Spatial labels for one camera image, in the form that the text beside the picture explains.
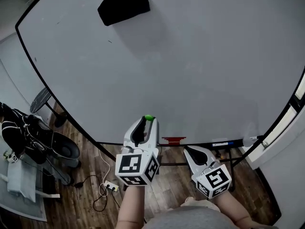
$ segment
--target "whiteboard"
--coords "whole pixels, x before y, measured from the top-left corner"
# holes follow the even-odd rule
[[[103,0],[39,0],[17,25],[34,67],[95,140],[142,115],[184,144],[263,135],[305,65],[305,0],[149,0],[105,26]]]

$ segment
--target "white cube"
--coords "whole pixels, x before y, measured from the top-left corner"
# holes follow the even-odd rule
[[[115,175],[128,186],[145,186],[152,182],[159,166],[152,151],[119,154],[116,156]]]
[[[221,165],[196,177],[196,181],[196,187],[204,195],[214,198],[229,189],[232,179],[225,165]]]

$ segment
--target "person's right arm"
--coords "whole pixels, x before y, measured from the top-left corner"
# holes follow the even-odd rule
[[[215,197],[213,203],[240,229],[261,226],[261,224],[252,221],[248,211],[228,191]]]

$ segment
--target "gray shirt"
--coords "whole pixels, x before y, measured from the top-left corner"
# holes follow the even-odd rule
[[[144,229],[237,229],[238,227],[224,214],[198,206],[183,206],[151,219]],[[258,227],[255,229],[276,229]]]

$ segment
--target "green object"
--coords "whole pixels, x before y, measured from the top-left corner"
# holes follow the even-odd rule
[[[145,115],[144,117],[145,117],[145,119],[148,120],[148,121],[153,121],[153,119],[154,119],[154,117],[153,117],[152,115],[150,115],[150,114],[147,114],[147,115]]]

